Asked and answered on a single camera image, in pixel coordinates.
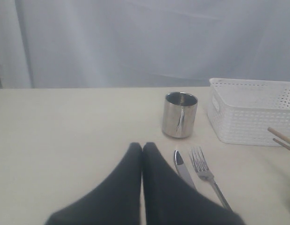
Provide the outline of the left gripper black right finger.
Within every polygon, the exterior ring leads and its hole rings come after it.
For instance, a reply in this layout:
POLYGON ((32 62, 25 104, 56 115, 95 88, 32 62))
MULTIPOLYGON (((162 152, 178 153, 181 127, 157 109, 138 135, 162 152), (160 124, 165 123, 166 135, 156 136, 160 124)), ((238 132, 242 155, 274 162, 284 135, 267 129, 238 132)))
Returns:
POLYGON ((148 225, 242 225, 242 218, 204 197, 168 165, 153 142, 142 152, 148 225))

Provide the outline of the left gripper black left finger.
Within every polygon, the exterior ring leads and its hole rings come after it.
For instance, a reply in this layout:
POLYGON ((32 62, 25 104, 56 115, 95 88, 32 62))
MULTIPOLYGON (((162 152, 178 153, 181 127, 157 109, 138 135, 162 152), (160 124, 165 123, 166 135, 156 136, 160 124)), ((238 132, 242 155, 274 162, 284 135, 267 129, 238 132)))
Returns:
POLYGON ((142 148, 131 143, 110 175, 73 204, 53 213, 48 225, 139 225, 142 148))

